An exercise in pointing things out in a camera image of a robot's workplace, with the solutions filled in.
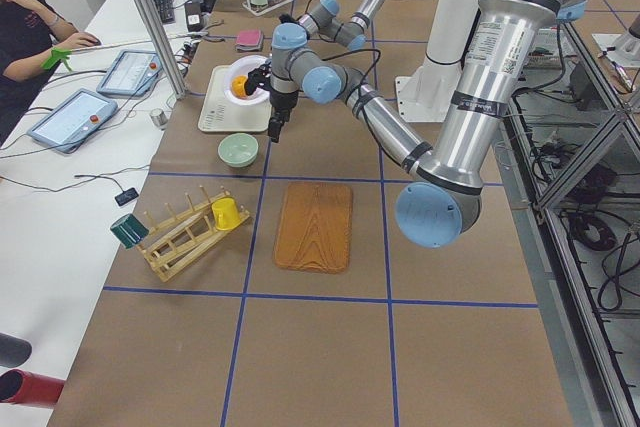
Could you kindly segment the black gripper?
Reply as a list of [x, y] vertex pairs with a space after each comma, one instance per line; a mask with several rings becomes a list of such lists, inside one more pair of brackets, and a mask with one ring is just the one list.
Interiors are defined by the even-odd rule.
[[258, 89], [265, 92], [272, 90], [270, 83], [271, 62], [265, 61], [257, 68], [248, 73], [247, 80], [244, 83], [244, 91], [248, 96], [253, 95]]
[[289, 122], [291, 109], [275, 109], [269, 119], [267, 134], [273, 143], [278, 143], [283, 127]]

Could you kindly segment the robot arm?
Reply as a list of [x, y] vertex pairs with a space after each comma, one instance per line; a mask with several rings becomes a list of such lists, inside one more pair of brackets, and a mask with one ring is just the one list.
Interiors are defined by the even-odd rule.
[[364, 47], [366, 33], [385, 0], [362, 0], [348, 19], [341, 19], [338, 0], [318, 0], [298, 17], [283, 16], [272, 35], [272, 71], [281, 53], [307, 46], [311, 37], [319, 36], [348, 51]]
[[338, 5], [327, 0], [314, 13], [275, 28], [269, 134], [278, 138], [299, 93], [319, 104], [343, 101], [413, 177], [396, 202], [400, 230], [418, 245], [438, 248], [454, 242], [480, 215], [480, 169], [537, 32], [580, 17], [586, 0], [476, 0], [471, 15], [477, 27], [435, 144], [422, 140], [360, 71], [325, 61], [308, 45], [311, 35], [322, 34], [352, 46], [383, 2], [364, 0], [348, 23], [340, 23]]

